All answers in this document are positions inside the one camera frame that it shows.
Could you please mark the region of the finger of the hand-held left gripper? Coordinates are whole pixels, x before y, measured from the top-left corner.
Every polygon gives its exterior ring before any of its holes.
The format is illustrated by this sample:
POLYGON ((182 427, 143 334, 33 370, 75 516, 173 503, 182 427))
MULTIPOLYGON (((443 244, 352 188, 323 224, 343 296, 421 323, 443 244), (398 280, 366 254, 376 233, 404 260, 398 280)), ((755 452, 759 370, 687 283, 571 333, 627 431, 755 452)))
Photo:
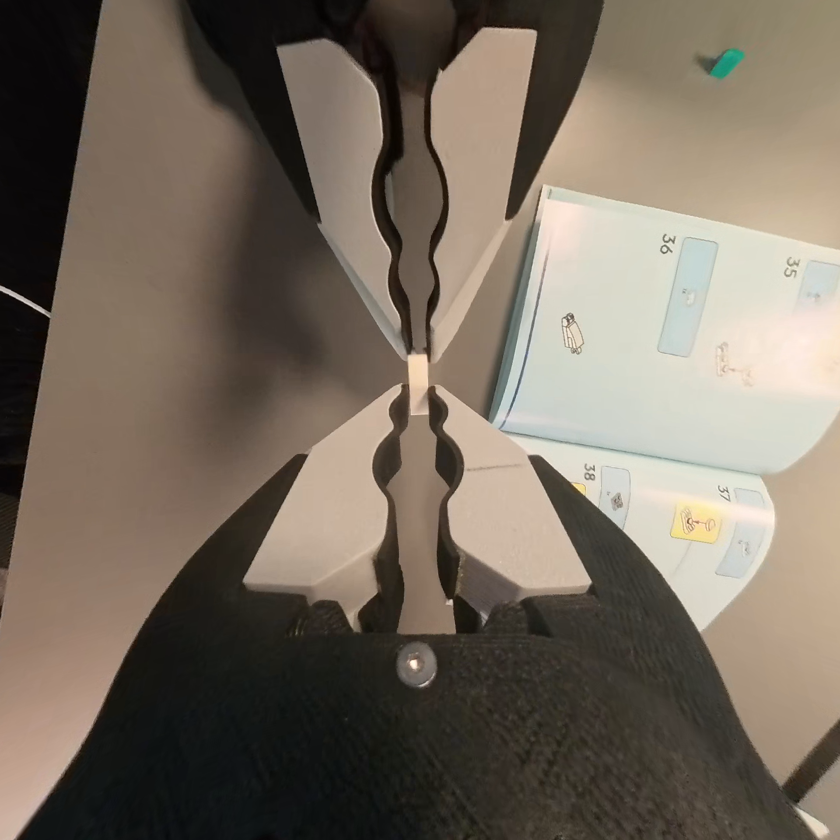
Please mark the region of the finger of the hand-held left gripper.
POLYGON ((438 300, 429 357, 439 362, 504 239, 537 32, 482 28, 438 72, 429 136, 443 169, 446 213, 433 251, 438 300))
POLYGON ((318 227, 389 344, 405 360, 411 340, 390 289, 396 243, 385 234, 380 93, 344 47, 317 38, 276 49, 318 227))

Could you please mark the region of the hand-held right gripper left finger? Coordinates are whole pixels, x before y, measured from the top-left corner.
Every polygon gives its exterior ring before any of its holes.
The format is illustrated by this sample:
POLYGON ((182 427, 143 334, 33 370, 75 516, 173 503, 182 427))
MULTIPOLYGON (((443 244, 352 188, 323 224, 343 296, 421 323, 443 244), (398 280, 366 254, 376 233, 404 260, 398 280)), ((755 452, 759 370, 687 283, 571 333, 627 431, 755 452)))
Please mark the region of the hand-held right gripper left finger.
POLYGON ((402 393, 392 387, 309 450, 245 574, 249 590, 309 603, 375 597, 387 502, 374 456, 394 429, 390 409, 402 393))

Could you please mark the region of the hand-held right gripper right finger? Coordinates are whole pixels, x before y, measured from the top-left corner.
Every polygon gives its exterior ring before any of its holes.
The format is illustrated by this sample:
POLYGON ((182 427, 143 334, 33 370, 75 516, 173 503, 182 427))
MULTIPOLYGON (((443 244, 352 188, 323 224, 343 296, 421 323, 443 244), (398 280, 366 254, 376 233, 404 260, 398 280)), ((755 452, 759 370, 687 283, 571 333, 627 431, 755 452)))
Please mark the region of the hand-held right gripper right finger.
POLYGON ((437 570, 454 608, 494 608, 591 586, 524 448, 445 388, 428 392, 439 509, 437 570))

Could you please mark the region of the small white lego piece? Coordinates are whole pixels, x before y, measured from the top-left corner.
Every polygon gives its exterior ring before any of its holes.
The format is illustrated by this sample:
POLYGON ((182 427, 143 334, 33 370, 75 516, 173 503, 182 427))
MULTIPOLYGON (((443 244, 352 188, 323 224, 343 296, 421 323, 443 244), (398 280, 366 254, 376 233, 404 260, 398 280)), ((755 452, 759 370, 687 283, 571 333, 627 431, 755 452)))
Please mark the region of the small white lego piece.
POLYGON ((423 352, 412 352, 406 358, 408 406, 412 416, 429 414, 429 361, 423 352))

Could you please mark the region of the teal lego brick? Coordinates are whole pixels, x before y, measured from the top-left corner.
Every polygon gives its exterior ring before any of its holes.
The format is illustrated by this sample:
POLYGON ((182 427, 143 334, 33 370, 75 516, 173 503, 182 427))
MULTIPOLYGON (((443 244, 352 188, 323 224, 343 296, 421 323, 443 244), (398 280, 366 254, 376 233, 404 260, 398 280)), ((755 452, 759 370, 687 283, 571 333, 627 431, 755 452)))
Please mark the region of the teal lego brick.
POLYGON ((738 48, 727 48, 712 56, 697 54, 695 62, 704 73, 713 79, 722 80, 729 77, 740 66, 744 59, 744 52, 738 48))

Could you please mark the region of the open pale blue instruction booklet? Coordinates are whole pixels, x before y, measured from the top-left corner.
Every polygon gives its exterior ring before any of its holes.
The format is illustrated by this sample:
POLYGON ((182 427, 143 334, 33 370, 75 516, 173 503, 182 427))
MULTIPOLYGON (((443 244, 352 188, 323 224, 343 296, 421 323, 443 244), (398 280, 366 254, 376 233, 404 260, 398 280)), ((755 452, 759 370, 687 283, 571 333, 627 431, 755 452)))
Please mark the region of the open pale blue instruction booklet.
POLYGON ((769 551, 766 476, 838 415, 837 248, 543 187, 491 421, 633 540, 700 630, 769 551))

